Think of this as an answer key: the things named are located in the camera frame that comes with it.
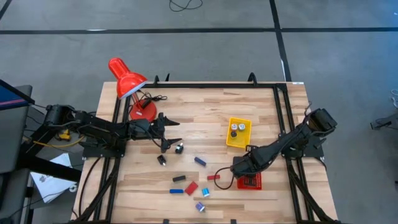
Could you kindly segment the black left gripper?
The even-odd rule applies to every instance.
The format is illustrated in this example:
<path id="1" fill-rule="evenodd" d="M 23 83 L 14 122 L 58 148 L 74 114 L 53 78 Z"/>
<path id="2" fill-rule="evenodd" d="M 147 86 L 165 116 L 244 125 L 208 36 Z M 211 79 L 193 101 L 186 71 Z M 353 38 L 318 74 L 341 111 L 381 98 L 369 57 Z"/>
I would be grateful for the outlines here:
<path id="1" fill-rule="evenodd" d="M 158 114 L 158 118 L 150 122 L 150 128 L 144 132 L 141 128 L 137 128 L 135 125 L 136 119 L 132 119 L 129 122 L 129 136 L 132 140 L 151 140 L 156 146 L 160 148 L 161 152 L 166 152 L 170 146 L 176 142 L 182 140 L 177 139 L 166 139 L 165 138 L 165 126 L 178 126 L 180 123 L 168 119 L 163 113 Z"/>

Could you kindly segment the red plastic basket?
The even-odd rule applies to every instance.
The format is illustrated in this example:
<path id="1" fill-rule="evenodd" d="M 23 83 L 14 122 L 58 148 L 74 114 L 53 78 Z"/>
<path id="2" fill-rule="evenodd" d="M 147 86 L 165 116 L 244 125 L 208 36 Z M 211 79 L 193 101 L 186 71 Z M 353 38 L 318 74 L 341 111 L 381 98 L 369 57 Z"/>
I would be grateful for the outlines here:
<path id="1" fill-rule="evenodd" d="M 262 189 L 261 173 L 240 177 L 237 180 L 237 188 L 243 190 L 261 190 Z"/>

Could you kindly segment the yellow plastic basket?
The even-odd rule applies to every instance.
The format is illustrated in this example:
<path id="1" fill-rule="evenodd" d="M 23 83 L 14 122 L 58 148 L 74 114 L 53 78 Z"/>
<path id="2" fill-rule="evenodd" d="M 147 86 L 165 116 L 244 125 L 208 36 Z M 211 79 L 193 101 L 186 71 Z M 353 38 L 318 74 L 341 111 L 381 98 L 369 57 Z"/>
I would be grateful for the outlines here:
<path id="1" fill-rule="evenodd" d="M 230 136 L 231 131 L 233 131 L 231 129 L 231 125 L 232 124 L 239 125 L 241 123 L 245 124 L 246 129 L 244 131 L 240 131 L 238 128 L 237 130 L 235 130 L 237 132 L 237 137 L 232 138 Z M 251 125 L 252 125 L 252 122 L 250 120 L 231 117 L 229 119 L 226 145 L 231 146 L 231 147 L 238 147 L 238 148 L 245 148 L 247 145 L 249 145 L 250 139 L 251 139 Z"/>

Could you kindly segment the wide red flash drive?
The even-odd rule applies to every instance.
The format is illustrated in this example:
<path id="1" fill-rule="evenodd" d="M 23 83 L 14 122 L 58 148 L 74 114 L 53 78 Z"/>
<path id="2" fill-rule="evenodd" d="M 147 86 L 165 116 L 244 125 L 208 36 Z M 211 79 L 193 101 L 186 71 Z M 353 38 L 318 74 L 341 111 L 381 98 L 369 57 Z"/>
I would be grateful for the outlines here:
<path id="1" fill-rule="evenodd" d="M 198 184 L 194 181 L 192 181 L 187 188 L 184 190 L 184 192 L 188 195 L 191 195 L 192 193 L 194 193 L 194 191 L 196 191 L 196 189 L 198 188 Z"/>

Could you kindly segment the red desk lamp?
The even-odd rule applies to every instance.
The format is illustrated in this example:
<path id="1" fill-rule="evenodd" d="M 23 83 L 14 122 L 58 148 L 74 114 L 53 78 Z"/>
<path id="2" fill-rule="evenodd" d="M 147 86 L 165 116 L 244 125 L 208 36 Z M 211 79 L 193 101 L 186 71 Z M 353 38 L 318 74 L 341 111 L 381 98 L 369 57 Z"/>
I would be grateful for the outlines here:
<path id="1" fill-rule="evenodd" d="M 118 98 L 130 96 L 133 104 L 129 110 L 131 119 L 155 120 L 157 108 L 152 100 L 139 99 L 137 92 L 147 83 L 147 78 L 140 73 L 132 72 L 121 58 L 112 58 L 108 67 L 117 79 L 116 92 Z"/>

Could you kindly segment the black beam stand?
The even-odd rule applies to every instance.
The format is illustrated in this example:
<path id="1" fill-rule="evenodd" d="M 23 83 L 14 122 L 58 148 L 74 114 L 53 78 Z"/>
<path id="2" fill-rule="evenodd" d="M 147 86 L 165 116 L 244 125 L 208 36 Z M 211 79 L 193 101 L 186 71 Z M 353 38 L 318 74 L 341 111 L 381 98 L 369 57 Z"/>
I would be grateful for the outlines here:
<path id="1" fill-rule="evenodd" d="M 52 140 L 57 131 L 41 124 L 19 148 L 17 168 L 26 168 L 32 172 L 49 175 L 63 180 L 78 182 L 81 171 L 37 157 L 37 154 Z"/>

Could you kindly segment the white paper sheet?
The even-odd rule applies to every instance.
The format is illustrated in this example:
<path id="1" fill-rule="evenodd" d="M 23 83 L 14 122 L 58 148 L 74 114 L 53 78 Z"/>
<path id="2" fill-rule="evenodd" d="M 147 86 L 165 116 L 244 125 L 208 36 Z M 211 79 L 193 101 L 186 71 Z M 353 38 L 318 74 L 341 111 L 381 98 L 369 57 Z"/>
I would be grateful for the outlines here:
<path id="1" fill-rule="evenodd" d="M 50 175 L 31 172 L 34 184 L 39 190 L 44 203 L 49 203 L 71 187 L 76 187 L 76 182 L 59 179 Z"/>

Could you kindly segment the grey cabinet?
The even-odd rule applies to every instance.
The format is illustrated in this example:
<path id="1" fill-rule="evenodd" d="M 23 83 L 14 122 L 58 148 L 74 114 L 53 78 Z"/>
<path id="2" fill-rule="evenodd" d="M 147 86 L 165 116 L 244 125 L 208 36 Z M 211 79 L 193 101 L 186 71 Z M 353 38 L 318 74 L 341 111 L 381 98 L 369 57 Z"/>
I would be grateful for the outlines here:
<path id="1" fill-rule="evenodd" d="M 29 171 L 17 168 L 28 106 L 0 111 L 0 224 L 20 224 Z"/>

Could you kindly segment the monitor with blue screen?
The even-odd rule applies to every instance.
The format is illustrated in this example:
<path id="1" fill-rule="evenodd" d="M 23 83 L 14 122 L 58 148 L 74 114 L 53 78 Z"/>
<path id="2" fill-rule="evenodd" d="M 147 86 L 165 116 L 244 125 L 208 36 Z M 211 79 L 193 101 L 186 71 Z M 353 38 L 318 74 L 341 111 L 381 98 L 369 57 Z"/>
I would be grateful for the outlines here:
<path id="1" fill-rule="evenodd" d="M 31 97 L 0 79 L 0 111 L 34 104 Z"/>

